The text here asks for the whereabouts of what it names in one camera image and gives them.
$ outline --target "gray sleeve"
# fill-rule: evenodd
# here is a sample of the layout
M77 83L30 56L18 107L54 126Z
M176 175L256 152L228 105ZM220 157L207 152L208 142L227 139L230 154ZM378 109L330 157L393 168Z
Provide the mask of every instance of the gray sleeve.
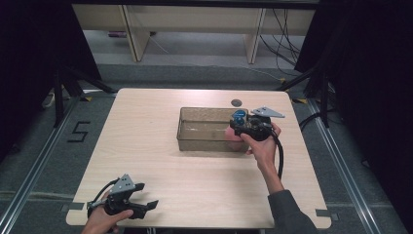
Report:
M300 211L289 190L268 196L277 234L319 233L308 216Z

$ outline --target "metal rail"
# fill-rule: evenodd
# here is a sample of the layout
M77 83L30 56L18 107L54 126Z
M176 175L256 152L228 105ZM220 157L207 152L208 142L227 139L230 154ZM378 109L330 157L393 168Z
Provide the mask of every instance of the metal rail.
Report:
M31 190L36 184L40 174L43 172L43 169L45 168L56 146L56 143L64 130L67 120L69 119L69 116L73 111L74 107L79 102L79 99L79 97L73 97L69 101L64 118L62 119L60 124L53 129L51 135L46 141L46 144L43 146L42 151L40 152L33 166L31 167L29 173L25 177L24 182L20 186L12 202L9 204L9 207L1 215L0 231L2 234L10 233L10 231L12 230L13 225L18 219L19 214L25 202L27 201L27 198L29 197Z
M319 107L313 99L309 99L309 107L312 114L319 112ZM319 127L319 132L321 133L322 138L330 152L331 158L337 167L338 173L343 180L343 183L349 193L350 198L356 208L358 216L361 220L362 225L366 233L379 234L382 233L377 221L371 212L370 208L367 205L363 195L361 194L355 179L352 176L352 173L349 170L349 167L346 164L331 132L327 129L320 118L316 119L317 126Z

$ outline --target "table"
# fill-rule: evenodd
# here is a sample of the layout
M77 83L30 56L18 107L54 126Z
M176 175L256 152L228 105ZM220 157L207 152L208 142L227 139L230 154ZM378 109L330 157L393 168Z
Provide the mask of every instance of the table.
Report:
M121 226L189 228L272 228L267 187L252 156L243 153L179 151L176 139L181 107L242 108L263 105L286 117L273 119L281 128L284 150L282 182L317 228L328 228L329 217L319 183L289 97L284 92L222 90L123 89L110 110L75 203L86 203L110 180L129 174L144 182L131 202L159 200L144 219ZM86 206L69 211L70 225L84 225Z

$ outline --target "black panel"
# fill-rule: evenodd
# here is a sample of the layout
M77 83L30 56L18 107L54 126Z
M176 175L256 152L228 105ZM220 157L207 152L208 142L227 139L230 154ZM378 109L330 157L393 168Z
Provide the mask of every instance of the black panel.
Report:
M295 70L306 72L313 68L320 60L325 45L331 38L340 20L350 10L353 3L351 1L337 1L339 6L330 8L319 8L313 16L306 38L300 52L300 57L295 65Z
M60 65L100 75L70 4L0 1L0 21L1 161L41 109Z
M413 4L362 2L339 75L340 112L409 233L413 233Z

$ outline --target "gray carpet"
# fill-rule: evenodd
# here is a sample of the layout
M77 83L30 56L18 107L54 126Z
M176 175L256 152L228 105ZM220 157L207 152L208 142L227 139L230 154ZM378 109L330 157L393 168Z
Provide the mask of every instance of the gray carpet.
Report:
M116 89L273 90L281 85L277 78L292 79L292 76L276 69L259 69L274 76L271 77L245 68L134 65L100 65L98 68L103 81ZM87 83L82 82L82 86L94 89ZM288 93L291 98L303 98L304 87L305 82L291 88ZM76 193L113 100L113 97L93 97L91 101L77 103L12 233L80 233L82 227L65 223L66 211L62 207L68 205ZM293 103L293 108L299 122L311 115L307 104ZM345 125L340 122L340 116L330 113L329 119L330 131L383 233L407 233L374 175L361 164L363 157ZM90 122L78 129L88 132L85 140L68 142L81 138L72 134L79 121ZM0 165L1 211L8 206L13 192L19 189L53 124L53 107L39 112L31 128L19 141L20 152L9 155ZM305 128L303 136L327 207L334 217L338 217L332 221L330 228L320 232L366 233L314 121Z

